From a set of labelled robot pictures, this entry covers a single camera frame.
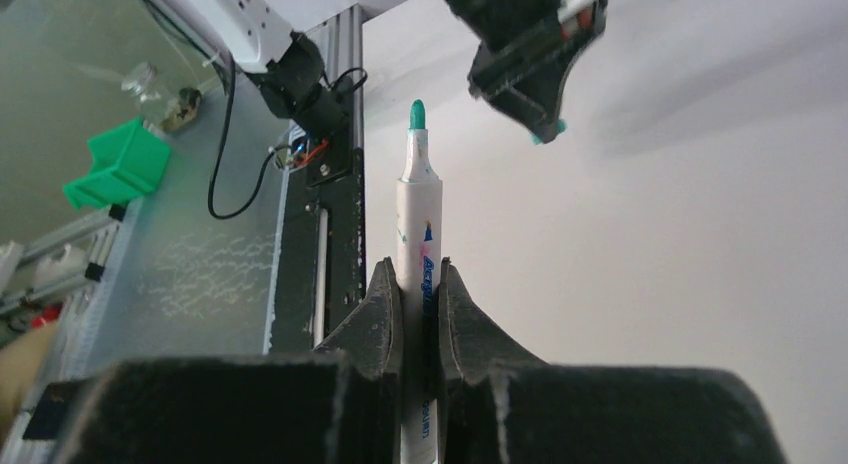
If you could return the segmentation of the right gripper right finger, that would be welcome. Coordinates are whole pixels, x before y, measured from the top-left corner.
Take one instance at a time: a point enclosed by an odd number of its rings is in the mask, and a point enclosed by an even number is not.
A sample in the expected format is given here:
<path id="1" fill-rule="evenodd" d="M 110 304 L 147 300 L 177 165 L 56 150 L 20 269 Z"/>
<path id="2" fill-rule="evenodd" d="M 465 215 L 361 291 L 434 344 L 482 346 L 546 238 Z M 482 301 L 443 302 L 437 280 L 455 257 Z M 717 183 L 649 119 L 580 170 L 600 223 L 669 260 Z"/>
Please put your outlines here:
<path id="1" fill-rule="evenodd" d="M 756 394 L 714 368 L 556 365 L 499 327 L 441 264 L 444 463 L 782 463 Z"/>

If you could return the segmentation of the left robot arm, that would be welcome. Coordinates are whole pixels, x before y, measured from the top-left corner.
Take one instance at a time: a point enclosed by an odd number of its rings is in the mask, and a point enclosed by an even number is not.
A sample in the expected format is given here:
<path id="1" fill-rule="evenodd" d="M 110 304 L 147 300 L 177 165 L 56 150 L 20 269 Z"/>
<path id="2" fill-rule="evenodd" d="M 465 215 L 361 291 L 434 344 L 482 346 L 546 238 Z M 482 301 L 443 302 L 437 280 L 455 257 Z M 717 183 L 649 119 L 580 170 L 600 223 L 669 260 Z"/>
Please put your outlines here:
<path id="1" fill-rule="evenodd" d="M 278 117 L 323 138 L 345 117 L 316 45 L 265 0 L 160 0 L 261 91 Z M 566 79 L 605 31 L 608 0 L 443 0 L 478 38 L 469 93 L 542 143 L 560 133 Z"/>

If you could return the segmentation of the white pen teal end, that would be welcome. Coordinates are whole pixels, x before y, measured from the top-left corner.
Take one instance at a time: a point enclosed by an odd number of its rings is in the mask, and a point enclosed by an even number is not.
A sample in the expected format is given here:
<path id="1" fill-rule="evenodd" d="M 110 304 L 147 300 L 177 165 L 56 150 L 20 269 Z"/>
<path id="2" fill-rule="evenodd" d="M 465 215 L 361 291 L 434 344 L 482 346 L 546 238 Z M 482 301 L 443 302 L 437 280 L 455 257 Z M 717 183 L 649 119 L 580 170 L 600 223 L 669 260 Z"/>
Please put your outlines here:
<path id="1" fill-rule="evenodd" d="M 400 461 L 438 461 L 436 391 L 437 288 L 443 182 L 429 159 L 426 109 L 412 103 L 406 163 L 396 187 L 396 279 L 404 325 Z"/>

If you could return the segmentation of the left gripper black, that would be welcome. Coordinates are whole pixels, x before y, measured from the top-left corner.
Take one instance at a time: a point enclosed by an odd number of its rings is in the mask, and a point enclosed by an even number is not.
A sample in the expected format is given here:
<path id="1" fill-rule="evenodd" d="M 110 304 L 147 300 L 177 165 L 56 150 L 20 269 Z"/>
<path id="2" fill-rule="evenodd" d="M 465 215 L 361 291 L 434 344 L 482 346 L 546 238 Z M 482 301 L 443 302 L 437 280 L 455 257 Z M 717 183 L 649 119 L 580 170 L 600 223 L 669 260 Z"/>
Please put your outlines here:
<path id="1" fill-rule="evenodd" d="M 532 134 L 561 118 L 566 80 L 599 39 L 608 0 L 443 0 L 479 40 L 469 93 Z"/>

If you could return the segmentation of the teal pen cap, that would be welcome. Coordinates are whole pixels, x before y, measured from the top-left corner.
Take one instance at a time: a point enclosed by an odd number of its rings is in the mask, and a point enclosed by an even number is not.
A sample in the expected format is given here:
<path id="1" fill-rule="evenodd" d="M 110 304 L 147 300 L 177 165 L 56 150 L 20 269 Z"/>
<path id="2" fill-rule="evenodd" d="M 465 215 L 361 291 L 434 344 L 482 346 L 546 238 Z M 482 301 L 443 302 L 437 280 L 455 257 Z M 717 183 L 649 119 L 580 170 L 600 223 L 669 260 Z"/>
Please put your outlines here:
<path id="1" fill-rule="evenodd" d="M 551 143 L 558 136 L 564 133 L 567 129 L 567 124 L 564 119 L 560 118 L 555 125 L 545 129 L 541 135 L 532 134 L 532 142 L 534 145 L 544 145 Z"/>

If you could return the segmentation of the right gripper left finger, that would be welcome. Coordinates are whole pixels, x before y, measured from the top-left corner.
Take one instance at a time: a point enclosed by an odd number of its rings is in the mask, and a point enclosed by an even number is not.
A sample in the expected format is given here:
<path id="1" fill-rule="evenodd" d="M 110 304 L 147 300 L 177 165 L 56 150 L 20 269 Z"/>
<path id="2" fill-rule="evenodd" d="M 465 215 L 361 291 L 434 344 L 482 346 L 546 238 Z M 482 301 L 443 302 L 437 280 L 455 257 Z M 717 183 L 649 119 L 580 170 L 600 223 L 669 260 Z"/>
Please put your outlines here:
<path id="1" fill-rule="evenodd" d="M 389 259 L 314 350 L 131 360 L 83 383 L 56 463 L 396 463 L 403 326 Z"/>

